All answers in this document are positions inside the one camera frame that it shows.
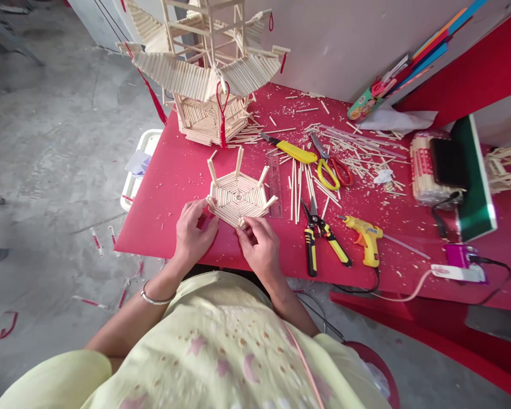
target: yellow dress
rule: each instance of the yellow dress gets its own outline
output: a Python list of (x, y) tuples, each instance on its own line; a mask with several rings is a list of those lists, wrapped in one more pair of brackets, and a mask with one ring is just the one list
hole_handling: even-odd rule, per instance
[(210, 272), (182, 282), (114, 375), (98, 352), (64, 353), (16, 381), (0, 409), (318, 408), (284, 325), (326, 408), (389, 408), (354, 350), (283, 322), (248, 280)]

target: ruler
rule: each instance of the ruler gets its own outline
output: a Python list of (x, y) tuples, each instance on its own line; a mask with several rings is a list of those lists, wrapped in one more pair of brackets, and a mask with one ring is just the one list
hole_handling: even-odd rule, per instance
[(282, 190), (280, 188), (280, 168), (279, 158), (276, 155), (267, 155), (267, 164), (269, 166), (268, 184), (269, 198), (276, 196), (278, 200), (269, 208), (270, 216), (274, 219), (281, 219), (282, 215)]

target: bracelet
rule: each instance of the bracelet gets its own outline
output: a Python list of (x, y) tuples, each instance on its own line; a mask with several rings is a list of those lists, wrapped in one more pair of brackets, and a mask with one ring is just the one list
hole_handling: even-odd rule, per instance
[(150, 304), (153, 304), (153, 305), (167, 305), (169, 304), (173, 299), (174, 297), (176, 297), (176, 291), (174, 292), (174, 295), (172, 297), (170, 297), (169, 299), (167, 300), (164, 300), (164, 301), (156, 301), (156, 300), (152, 300), (151, 298), (149, 298), (147, 295), (146, 295), (146, 285), (150, 282), (150, 280), (147, 280), (146, 283), (144, 284), (144, 287), (142, 287), (142, 292), (140, 293), (140, 295), (142, 296), (142, 298), (144, 298), (147, 302), (149, 302)]

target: red stool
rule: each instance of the red stool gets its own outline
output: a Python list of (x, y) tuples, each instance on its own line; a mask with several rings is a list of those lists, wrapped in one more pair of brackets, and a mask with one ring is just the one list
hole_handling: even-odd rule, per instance
[(371, 348), (358, 342), (345, 341), (343, 342), (343, 345), (355, 350), (363, 362), (375, 365), (384, 374), (384, 377), (388, 381), (388, 386), (390, 387), (388, 403), (392, 409), (400, 409), (401, 405), (399, 403), (399, 391), (397, 390), (396, 381), (383, 359)]

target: red table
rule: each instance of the red table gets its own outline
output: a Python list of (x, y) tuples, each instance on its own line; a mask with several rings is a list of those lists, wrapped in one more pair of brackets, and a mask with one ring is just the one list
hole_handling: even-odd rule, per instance
[[(285, 99), (289, 95), (299, 95), (297, 99)], [(303, 129), (311, 123), (321, 122), (339, 129), (351, 131), (344, 123), (347, 103), (326, 99), (325, 104), (330, 111), (328, 115), (317, 99), (303, 97), (300, 92), (274, 84), (268, 84), (256, 93), (257, 102), (251, 105), (258, 111), (258, 121), (266, 125), (266, 130), (296, 127), (296, 131), (274, 134), (274, 136), (298, 144), (309, 142), (309, 136)], [(293, 109), (319, 107), (318, 111), (293, 114)], [(277, 123), (272, 125), (269, 115)], [(274, 147), (265, 141), (256, 145), (244, 145), (242, 171), (259, 178), (266, 165), (265, 152)], [(161, 140), (155, 150), (151, 165), (144, 177), (138, 195), (115, 247), (117, 251), (143, 254), (154, 257), (171, 257), (175, 246), (175, 224), (184, 203), (195, 198), (203, 198), (210, 191), (211, 176), (207, 159), (216, 146), (206, 147), (190, 142), (178, 132), (178, 122), (171, 115)], [(223, 176), (234, 170), (237, 149), (218, 148), (214, 158), (217, 176)], [(339, 158), (344, 153), (336, 153)], [(374, 271), (362, 264), (363, 248), (354, 241), (357, 233), (348, 229), (336, 216), (352, 215), (379, 226), (383, 231), (399, 239), (423, 253), (428, 254), (435, 264), (445, 264), (443, 241), (437, 235), (435, 221), (427, 207), (417, 206), (412, 197), (410, 165), (392, 163), (397, 180), (406, 184), (404, 192), (407, 196), (394, 197), (383, 192), (382, 187), (375, 187), (367, 177), (355, 180), (353, 187), (342, 190), (339, 209), (330, 202), (326, 220), (331, 225), (338, 241), (348, 256), (353, 260), (351, 268), (344, 267), (327, 244), (325, 239), (316, 240), (317, 264), (319, 266), (318, 281), (333, 282), (349, 286), (370, 288), (374, 284)], [(280, 237), (281, 263), (284, 274), (289, 277), (309, 279), (305, 260), (305, 243), (303, 229), (306, 217), (302, 213), (300, 224), (289, 221), (290, 192), (288, 175), (291, 174), (291, 161), (280, 167), (282, 185), (283, 219), (269, 219)], [(324, 207), (325, 196), (318, 189), (316, 197), (319, 211)], [(302, 197), (308, 202), (306, 184), (303, 186)], [(481, 250), (481, 255), (507, 262), (511, 266), (511, 195), (502, 194), (497, 197), (499, 225), (501, 228), (474, 243)], [(410, 294), (416, 287), (422, 274), (429, 268), (430, 262), (411, 253), (389, 240), (378, 241), (381, 258), (380, 289), (400, 294)], [(212, 248), (201, 259), (201, 263), (223, 268), (248, 270), (233, 228), (220, 222), (220, 230)], [(505, 272), (501, 268), (489, 266), (489, 285), (458, 285), (430, 276), (422, 288), (420, 295), (428, 298), (477, 303), (504, 279)], [(511, 310), (511, 282), (504, 292), (497, 294), (489, 306)]]
[[(290, 95), (299, 97), (285, 99)], [(309, 137), (303, 133), (303, 129), (317, 122), (351, 131), (345, 123), (349, 107), (346, 103), (326, 99), (325, 104), (330, 111), (328, 115), (317, 99), (304, 97), (296, 90), (274, 84), (268, 84), (259, 90), (256, 97), (257, 102), (251, 105), (251, 109), (257, 112), (260, 117), (257, 120), (266, 126), (266, 130), (297, 128), (293, 132), (273, 135), (280, 139), (299, 145), (306, 144)], [(312, 107), (320, 109), (301, 114), (293, 113), (293, 110)], [(276, 121), (277, 127), (272, 125), (269, 116)], [(408, 146), (409, 140), (404, 140), (403, 143)], [(244, 147), (242, 172), (257, 179), (266, 165), (265, 153), (273, 149), (273, 146), (261, 141)], [(182, 206), (193, 199), (205, 197), (210, 191), (211, 176), (206, 161), (215, 149), (215, 146), (206, 147), (187, 141), (178, 131), (176, 116), (171, 115), (118, 237), (116, 251), (164, 258), (173, 255), (175, 224)], [(217, 176), (220, 177), (234, 170), (237, 149), (218, 149), (213, 161)], [(343, 152), (334, 153), (339, 158), (345, 155)], [(394, 197), (384, 193), (382, 187), (375, 187), (367, 177), (363, 181), (357, 178), (350, 190), (342, 191), (342, 209), (330, 202), (325, 219), (353, 260), (353, 266), (344, 267), (325, 239), (316, 240), (319, 266), (316, 280), (362, 288), (370, 288), (375, 281), (373, 270), (362, 264), (362, 247), (354, 244), (357, 233), (346, 228), (336, 215), (352, 215), (377, 225), (392, 237), (428, 254), (432, 258), (431, 263), (446, 263), (444, 242), (438, 237), (429, 208), (417, 206), (412, 197), (410, 166), (392, 163), (391, 168), (395, 178), (407, 186), (404, 190), (406, 197)], [(290, 161), (280, 167), (280, 173), (284, 218), (269, 219), (280, 237), (280, 261), (285, 275), (310, 279), (307, 274), (303, 236), (306, 218), (301, 214), (298, 225), (289, 221)], [(303, 187), (302, 196), (304, 200), (308, 200), (306, 185)], [(321, 212), (325, 196), (316, 189), (316, 197)], [(499, 229), (475, 240), (472, 245), (479, 249), (483, 257), (494, 258), (511, 267), (511, 192), (501, 193), (494, 200)], [(379, 240), (378, 246), (381, 259), (380, 289), (383, 294), (394, 296), (412, 293), (420, 277), (429, 269), (430, 262), (386, 239)], [(233, 228), (224, 222), (220, 222), (216, 240), (200, 262), (221, 268), (249, 269)], [(511, 344), (468, 328), (464, 323), (468, 305), (480, 302), (506, 277), (506, 271), (500, 267), (485, 266), (484, 269), (489, 279), (488, 285), (464, 285), (430, 275), (420, 291), (420, 295), (425, 298), (457, 303), (424, 299), (393, 303), (345, 294), (332, 293), (331, 296), (333, 301), (404, 332), (456, 359), (511, 393)], [(511, 310), (511, 281), (487, 305)]]

